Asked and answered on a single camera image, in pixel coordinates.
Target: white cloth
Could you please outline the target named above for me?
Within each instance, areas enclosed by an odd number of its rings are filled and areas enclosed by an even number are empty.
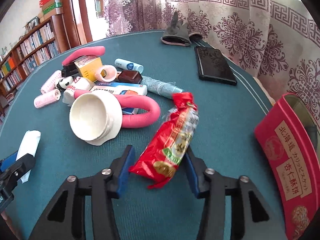
[[[40,141],[41,133],[37,130],[26,131],[22,142],[20,144],[16,161],[26,155],[27,153],[31,154],[33,157],[36,155],[38,144]],[[22,183],[28,181],[30,176],[30,171],[21,177]]]

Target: pink hair roller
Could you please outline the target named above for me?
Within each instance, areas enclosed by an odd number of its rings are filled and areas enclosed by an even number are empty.
[[[57,78],[62,78],[61,70],[57,70],[56,72],[54,72],[51,77],[43,84],[40,89],[41,93],[45,94],[54,90],[56,88],[55,81]]]
[[[52,104],[54,102],[57,102],[60,99],[60,96],[61,96],[60,90],[54,89],[48,93],[37,96],[33,101],[33,104],[35,105],[36,108],[41,108],[49,104]]]

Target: hair curler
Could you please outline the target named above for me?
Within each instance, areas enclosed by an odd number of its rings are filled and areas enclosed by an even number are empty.
[[[54,90],[56,88],[55,81],[58,78],[62,78],[61,70],[57,70],[50,76],[50,78],[42,85],[40,92],[45,94]]]
[[[172,99],[172,94],[182,93],[183,89],[178,88],[172,84],[162,82],[150,77],[142,76],[141,85],[146,85],[149,92],[158,94],[160,96]]]
[[[60,99],[60,96],[60,90],[54,89],[48,93],[37,96],[33,101],[33,104],[36,108],[41,108],[54,102],[57,102]]]

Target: stacked boxes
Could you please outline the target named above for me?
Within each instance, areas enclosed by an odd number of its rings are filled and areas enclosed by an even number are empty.
[[[62,0],[41,0],[39,6],[42,9],[38,14],[40,22],[45,21],[53,15],[63,13]]]

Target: wooden bookshelf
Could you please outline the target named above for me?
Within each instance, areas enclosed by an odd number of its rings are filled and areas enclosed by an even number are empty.
[[[52,31],[54,34],[54,37],[47,40],[45,43],[41,44],[40,46],[36,47],[33,51],[31,51],[28,55],[20,59],[18,48],[22,45],[23,42],[26,41],[31,35],[36,33],[38,30],[40,30],[42,27],[46,26],[47,23],[50,23],[52,27]],[[9,57],[12,58],[14,67],[10,66],[11,70],[0,80],[0,91],[4,96],[7,96],[9,93],[11,93],[16,87],[18,87],[21,83],[25,81],[27,78],[26,73],[23,70],[22,64],[32,55],[36,54],[39,50],[45,48],[47,45],[55,42],[58,53],[65,52],[66,50],[70,49],[68,38],[65,32],[65,28],[63,25],[63,19],[62,14],[54,15],[36,27],[34,27],[29,33],[27,33],[10,51],[9,53],[4,57],[4,59],[0,62],[0,69],[4,65],[4,63],[7,61]],[[20,73],[22,80],[19,81],[16,85],[14,85],[9,91],[6,91],[4,80],[7,80],[9,76],[12,77],[13,71],[17,69]]]
[[[35,50],[33,50],[31,53],[29,53],[28,55],[26,55],[19,63],[19,64],[22,64],[28,57],[30,57],[31,55],[35,54],[38,50],[44,48],[45,46],[47,46],[48,44],[52,43],[55,41],[56,38],[52,38],[48,41],[46,41],[44,44],[40,45],[39,47],[37,47]]]

